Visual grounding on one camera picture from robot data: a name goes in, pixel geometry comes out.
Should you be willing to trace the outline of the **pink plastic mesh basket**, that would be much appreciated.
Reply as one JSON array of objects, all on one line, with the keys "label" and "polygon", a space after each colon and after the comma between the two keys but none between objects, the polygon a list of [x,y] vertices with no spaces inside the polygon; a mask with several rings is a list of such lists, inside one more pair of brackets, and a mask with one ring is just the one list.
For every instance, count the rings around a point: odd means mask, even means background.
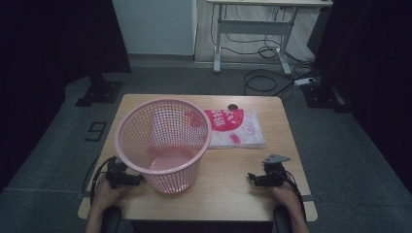
[{"label": "pink plastic mesh basket", "polygon": [[115,133],[120,160],[161,193],[178,193],[197,178],[212,137],[211,121],[197,105],[160,98],[127,113]]}]

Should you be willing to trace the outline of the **black stand base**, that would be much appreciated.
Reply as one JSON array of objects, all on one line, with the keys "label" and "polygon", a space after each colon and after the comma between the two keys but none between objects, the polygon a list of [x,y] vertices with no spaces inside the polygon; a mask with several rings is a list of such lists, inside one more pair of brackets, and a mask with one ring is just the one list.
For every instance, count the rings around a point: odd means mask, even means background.
[{"label": "black stand base", "polygon": [[90,107],[94,103],[114,104],[122,88],[122,82],[107,82],[102,74],[88,77],[91,85],[84,97],[79,98],[76,107]]},{"label": "black stand base", "polygon": [[301,87],[301,91],[309,108],[333,109],[341,114],[349,114],[351,112],[349,105],[334,83],[307,84]]}]

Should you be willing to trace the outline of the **dark curtain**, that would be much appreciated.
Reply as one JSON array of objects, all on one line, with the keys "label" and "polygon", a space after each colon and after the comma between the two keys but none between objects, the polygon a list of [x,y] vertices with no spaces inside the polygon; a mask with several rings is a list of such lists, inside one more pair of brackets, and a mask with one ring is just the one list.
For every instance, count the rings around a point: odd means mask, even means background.
[{"label": "dark curtain", "polygon": [[113,0],[0,0],[0,191],[52,123],[67,84],[130,71]]},{"label": "dark curtain", "polygon": [[412,0],[333,0],[317,61],[412,193]]}]

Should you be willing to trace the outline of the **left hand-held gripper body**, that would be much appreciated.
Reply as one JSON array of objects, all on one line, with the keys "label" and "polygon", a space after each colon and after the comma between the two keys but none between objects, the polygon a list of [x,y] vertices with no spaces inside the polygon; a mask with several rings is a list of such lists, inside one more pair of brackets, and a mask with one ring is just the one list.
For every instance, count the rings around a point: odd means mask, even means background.
[{"label": "left hand-held gripper body", "polygon": [[127,166],[118,162],[115,156],[111,157],[107,164],[106,179],[109,181],[112,188],[117,188],[120,185],[132,185],[132,181],[125,173]]}]

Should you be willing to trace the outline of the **person's right hand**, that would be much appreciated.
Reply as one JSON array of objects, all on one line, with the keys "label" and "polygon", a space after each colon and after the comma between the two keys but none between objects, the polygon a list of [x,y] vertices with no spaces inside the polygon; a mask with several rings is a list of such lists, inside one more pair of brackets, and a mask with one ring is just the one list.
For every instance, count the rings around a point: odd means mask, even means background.
[{"label": "person's right hand", "polygon": [[280,186],[270,188],[276,201],[285,206],[288,210],[298,210],[300,202],[296,196],[294,189],[288,183],[282,183]]}]

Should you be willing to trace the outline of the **white metal frame desk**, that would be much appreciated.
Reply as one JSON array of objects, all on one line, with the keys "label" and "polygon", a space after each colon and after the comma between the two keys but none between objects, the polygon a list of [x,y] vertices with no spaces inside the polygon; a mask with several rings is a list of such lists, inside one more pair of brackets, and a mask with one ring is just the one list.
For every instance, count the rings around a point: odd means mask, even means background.
[{"label": "white metal frame desk", "polygon": [[[214,50],[213,71],[218,74],[221,71],[221,36],[222,34],[238,35],[276,35],[283,36],[281,46],[277,49],[278,59],[284,74],[292,74],[291,67],[286,56],[286,48],[294,27],[294,22],[301,8],[330,8],[332,0],[207,0],[208,3],[219,7],[217,19],[216,45]],[[223,7],[227,5],[244,6],[275,6],[291,8],[292,15],[288,21],[249,21],[223,19]]]}]

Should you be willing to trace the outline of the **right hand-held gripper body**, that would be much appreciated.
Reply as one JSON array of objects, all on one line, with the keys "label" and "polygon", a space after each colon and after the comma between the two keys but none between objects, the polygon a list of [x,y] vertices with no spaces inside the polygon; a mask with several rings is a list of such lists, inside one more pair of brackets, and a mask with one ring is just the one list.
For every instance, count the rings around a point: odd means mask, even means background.
[{"label": "right hand-held gripper body", "polygon": [[289,161],[288,157],[278,154],[271,154],[263,161],[263,170],[265,175],[261,178],[260,183],[263,186],[280,186],[287,178],[286,169],[283,162]]}]

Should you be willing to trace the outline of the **person's left hand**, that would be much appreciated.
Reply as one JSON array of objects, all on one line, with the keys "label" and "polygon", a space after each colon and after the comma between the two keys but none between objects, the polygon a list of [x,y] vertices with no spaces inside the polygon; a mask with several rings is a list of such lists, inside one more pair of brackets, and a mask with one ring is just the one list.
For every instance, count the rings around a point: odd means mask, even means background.
[{"label": "person's left hand", "polygon": [[122,196],[122,188],[112,188],[105,177],[97,180],[95,195],[91,207],[93,209],[105,210],[114,205]]}]

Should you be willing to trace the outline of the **white red printed plastic bag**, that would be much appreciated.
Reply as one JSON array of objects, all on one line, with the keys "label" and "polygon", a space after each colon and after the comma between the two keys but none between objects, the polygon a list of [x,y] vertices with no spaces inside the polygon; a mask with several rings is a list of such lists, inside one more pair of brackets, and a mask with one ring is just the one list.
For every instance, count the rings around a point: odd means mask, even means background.
[{"label": "white red printed plastic bag", "polygon": [[212,125],[210,149],[262,149],[262,136],[255,110],[206,110]]}]

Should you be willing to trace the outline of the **white cabinet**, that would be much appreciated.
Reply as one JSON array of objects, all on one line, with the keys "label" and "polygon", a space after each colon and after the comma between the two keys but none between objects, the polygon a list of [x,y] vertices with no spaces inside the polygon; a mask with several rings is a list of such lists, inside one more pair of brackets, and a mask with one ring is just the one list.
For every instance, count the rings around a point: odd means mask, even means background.
[{"label": "white cabinet", "polygon": [[129,54],[194,55],[196,0],[113,0]]}]

